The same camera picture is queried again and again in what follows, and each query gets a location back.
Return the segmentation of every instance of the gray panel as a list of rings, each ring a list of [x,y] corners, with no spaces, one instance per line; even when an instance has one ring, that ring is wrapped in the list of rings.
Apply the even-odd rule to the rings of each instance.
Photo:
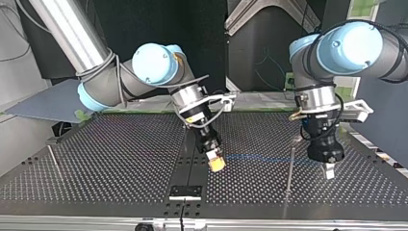
[[[66,80],[47,90],[23,100],[6,110],[7,114],[54,121],[80,123],[75,112],[80,110],[87,115],[93,111],[87,109],[79,100],[77,93],[79,80]]]

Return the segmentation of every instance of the white wall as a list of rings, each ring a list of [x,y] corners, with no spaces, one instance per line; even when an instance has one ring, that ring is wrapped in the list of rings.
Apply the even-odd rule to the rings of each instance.
[[[13,0],[0,0],[15,8]],[[6,14],[19,30],[18,18],[9,10]],[[27,43],[13,30],[7,19],[0,13],[0,60],[18,56],[27,48]],[[0,62],[0,112],[47,88],[42,80],[34,56],[28,53],[21,59]],[[0,175],[9,171],[27,157],[42,149],[44,142],[52,137],[54,122],[0,115]]]

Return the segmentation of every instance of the yellow object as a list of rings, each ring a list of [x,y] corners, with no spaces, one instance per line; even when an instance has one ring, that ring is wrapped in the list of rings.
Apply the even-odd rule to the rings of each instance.
[[[216,171],[220,171],[224,169],[225,162],[222,157],[217,157],[217,158],[210,160],[208,165],[210,166],[211,171],[216,172]]]

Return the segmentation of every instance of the metal bracket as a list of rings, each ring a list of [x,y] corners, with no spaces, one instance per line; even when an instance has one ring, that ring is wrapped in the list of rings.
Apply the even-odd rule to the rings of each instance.
[[[194,107],[196,107],[196,106],[198,106],[200,104],[203,104],[203,103],[206,103],[206,102],[209,102],[209,101],[215,101],[215,100],[220,100],[220,102],[222,104],[225,103],[224,105],[229,104],[228,107],[224,109],[224,112],[231,112],[232,107],[234,106],[235,98],[237,98],[236,94],[216,94],[216,95],[206,96],[203,99],[201,99],[201,100],[199,100],[197,102],[191,103],[189,106],[183,108],[182,110],[180,110],[179,113],[181,114],[181,113],[183,113],[185,111],[188,111],[191,108],[194,108]]]
[[[201,186],[173,186],[171,187],[170,200],[201,200]]]
[[[303,28],[310,33],[319,26],[320,21],[307,5],[306,0],[242,0],[225,21],[225,29],[229,36],[234,36],[249,19],[266,7],[281,8],[301,25],[306,6],[308,10],[304,17]]]

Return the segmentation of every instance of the aluminum frame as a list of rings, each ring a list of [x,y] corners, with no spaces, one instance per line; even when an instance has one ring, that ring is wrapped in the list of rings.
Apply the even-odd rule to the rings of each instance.
[[[266,7],[281,8],[299,25],[302,24],[303,13],[307,7],[303,28],[310,33],[320,24],[318,17],[305,0],[242,0],[225,21],[226,33],[231,37],[234,36],[249,19]]]

